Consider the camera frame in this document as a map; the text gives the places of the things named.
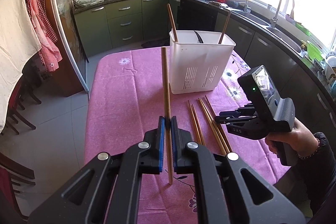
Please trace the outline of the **black sleeved right forearm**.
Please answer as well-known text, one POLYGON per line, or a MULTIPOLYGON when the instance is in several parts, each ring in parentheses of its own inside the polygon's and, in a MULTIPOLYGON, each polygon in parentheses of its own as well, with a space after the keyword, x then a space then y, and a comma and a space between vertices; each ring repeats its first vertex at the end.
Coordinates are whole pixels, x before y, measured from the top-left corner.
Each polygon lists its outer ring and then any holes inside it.
POLYGON ((335 157, 324 133, 313 134, 319 147, 309 157, 298 156, 298 170, 307 187, 310 208, 319 223, 335 221, 335 157))

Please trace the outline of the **person's right hand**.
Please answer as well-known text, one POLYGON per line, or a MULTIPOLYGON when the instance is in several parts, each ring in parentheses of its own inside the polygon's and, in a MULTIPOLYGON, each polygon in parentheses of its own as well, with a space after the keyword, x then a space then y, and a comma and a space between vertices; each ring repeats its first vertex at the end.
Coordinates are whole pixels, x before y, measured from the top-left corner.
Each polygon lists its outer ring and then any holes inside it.
POLYGON ((297 118, 294 120, 294 127, 291 132, 270 132, 266 136, 265 143, 269 150, 278 154, 275 146, 276 141, 290 145, 301 158, 313 155, 319 147, 318 139, 297 118))

